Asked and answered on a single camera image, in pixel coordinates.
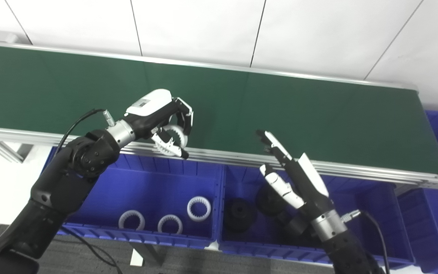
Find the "white wall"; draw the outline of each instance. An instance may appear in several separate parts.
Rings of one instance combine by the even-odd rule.
[[[412,83],[438,109],[438,0],[0,0],[0,30],[35,45]]]

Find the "robot finger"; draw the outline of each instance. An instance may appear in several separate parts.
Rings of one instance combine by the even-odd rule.
[[[293,191],[292,186],[285,182],[269,164],[262,165],[259,170],[266,179],[266,182],[268,182],[287,203],[296,209],[305,204],[304,200]]]

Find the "aluminum frame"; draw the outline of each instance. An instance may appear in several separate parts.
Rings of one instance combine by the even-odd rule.
[[[61,134],[47,132],[0,128],[0,141],[6,142],[22,142],[33,145],[56,146],[59,144],[62,136],[63,135]],[[78,136],[76,135],[68,136],[66,144],[77,137]],[[268,163],[277,169],[281,169],[275,157],[269,155],[236,153],[200,148],[187,148],[187,151],[190,154],[189,159],[193,161],[250,167],[259,167],[264,163]],[[121,152],[131,155],[180,159],[178,157],[165,156],[154,147],[154,144],[143,142],[132,142],[129,145],[123,147],[123,149],[121,149]],[[315,169],[322,175],[375,180],[381,182],[408,184],[423,188],[438,189],[438,174],[317,160],[312,160],[312,164]]]

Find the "white gear ring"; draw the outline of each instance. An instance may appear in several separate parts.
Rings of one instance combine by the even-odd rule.
[[[177,229],[176,233],[172,233],[172,234],[182,234],[182,231],[184,230],[184,226],[182,225],[182,221],[180,220],[180,218],[178,218],[176,215],[174,214],[169,214],[169,215],[165,215],[163,216],[160,221],[158,222],[158,232],[163,232],[162,231],[162,227],[163,224],[165,224],[166,221],[174,221],[179,225],[179,228]]]
[[[196,216],[195,214],[192,213],[192,205],[195,203],[201,203],[203,205],[205,205],[205,208],[207,209],[205,214],[202,216]],[[195,196],[192,199],[190,199],[188,205],[187,205],[187,214],[189,215],[189,217],[194,221],[194,222],[202,222],[205,221],[207,219],[207,217],[209,217],[210,213],[211,213],[211,203],[209,203],[209,201],[202,197],[202,196]]]
[[[178,135],[178,137],[179,137],[179,139],[178,139],[179,147],[181,147],[181,148],[186,147],[187,142],[188,142],[188,137],[187,137],[187,135],[184,134],[184,130],[183,130],[183,128],[181,128],[181,126],[178,126],[178,125],[166,125],[166,126],[162,127],[162,130],[175,132]],[[167,151],[163,147],[160,147],[160,146],[158,146],[156,144],[155,144],[155,147],[158,149],[158,151],[160,151],[164,155],[168,155],[168,156],[174,156],[175,155],[172,152]]]
[[[123,215],[121,215],[121,217],[119,217],[118,227],[124,228],[126,219],[128,219],[131,216],[136,216],[140,219],[140,225],[136,228],[136,230],[143,230],[144,229],[144,217],[143,217],[143,214],[141,214],[137,210],[128,210],[127,212],[123,213]]]

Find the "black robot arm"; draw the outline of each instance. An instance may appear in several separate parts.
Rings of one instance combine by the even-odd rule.
[[[188,135],[193,119],[190,106],[171,97],[168,90],[155,90],[129,107],[123,119],[105,130],[78,137],[58,151],[31,188],[27,205],[0,236],[0,273],[38,271],[33,259],[43,255],[67,217],[80,208],[99,175],[118,159],[121,148],[129,142],[160,132],[155,139],[163,143],[157,145],[188,156],[160,128],[173,115],[182,118],[179,123]]]

